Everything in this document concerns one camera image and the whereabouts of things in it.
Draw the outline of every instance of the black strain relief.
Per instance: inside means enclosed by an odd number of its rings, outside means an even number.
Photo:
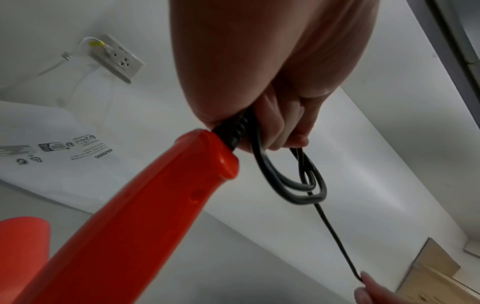
[[[235,116],[222,121],[212,132],[217,134],[226,146],[233,151],[244,137],[248,122],[246,110],[243,110]]]

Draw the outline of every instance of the red handle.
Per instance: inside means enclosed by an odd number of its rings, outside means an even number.
[[[15,300],[131,303],[239,162],[212,132],[194,130],[125,186],[58,251]]]

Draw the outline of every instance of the electrical outlet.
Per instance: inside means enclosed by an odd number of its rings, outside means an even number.
[[[100,40],[111,46],[112,50],[107,53],[102,47],[94,47],[91,57],[124,81],[132,82],[144,63],[109,35],[102,35]]]

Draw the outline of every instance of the power cord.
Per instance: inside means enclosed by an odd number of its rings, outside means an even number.
[[[95,37],[85,37],[85,38],[83,38],[79,41],[79,43],[76,45],[76,47],[73,51],[63,52],[61,54],[62,59],[59,62],[57,62],[56,64],[54,64],[53,66],[51,66],[49,68],[46,68],[46,69],[42,70],[41,72],[32,73],[32,74],[20,77],[19,79],[17,79],[16,81],[14,81],[11,84],[0,86],[0,92],[12,90],[12,89],[18,87],[19,85],[22,85],[22,84],[24,84],[24,83],[26,83],[26,82],[28,82],[32,79],[35,79],[37,77],[40,77],[42,75],[45,75],[45,74],[55,70],[56,68],[63,65],[65,62],[71,60],[74,57],[74,55],[76,55],[78,53],[80,47],[85,42],[88,42],[88,45],[91,46],[91,47],[103,47],[105,49],[105,52],[107,52],[108,54],[110,54],[113,51],[112,48],[109,45],[107,45],[106,43],[104,43],[100,39],[97,39]]]
[[[216,133],[232,151],[237,147],[240,140],[246,133],[248,139],[250,140],[251,150],[255,156],[256,162],[270,186],[278,195],[292,204],[314,205],[320,218],[324,222],[338,248],[340,249],[340,252],[350,266],[353,275],[357,280],[363,282],[362,278],[357,272],[357,269],[355,268],[355,265],[345,250],[342,241],[330,224],[325,212],[319,204],[327,197],[327,186],[325,185],[322,175],[319,173],[308,156],[303,152],[303,149],[290,148],[293,156],[298,161],[298,173],[301,181],[301,183],[298,183],[281,174],[270,162],[267,153],[262,147],[262,141],[260,138],[260,125],[251,109],[247,109],[233,118],[222,122],[218,127],[213,129],[213,132]],[[317,185],[319,192],[314,194],[312,191],[317,187]],[[306,192],[307,195],[297,195],[289,191],[289,189]]]

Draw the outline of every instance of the yellow cable connector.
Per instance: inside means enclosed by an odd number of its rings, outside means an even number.
[[[89,42],[88,45],[91,46],[91,47],[96,47],[96,46],[104,47],[105,42],[103,42],[102,40],[92,41],[92,42]]]

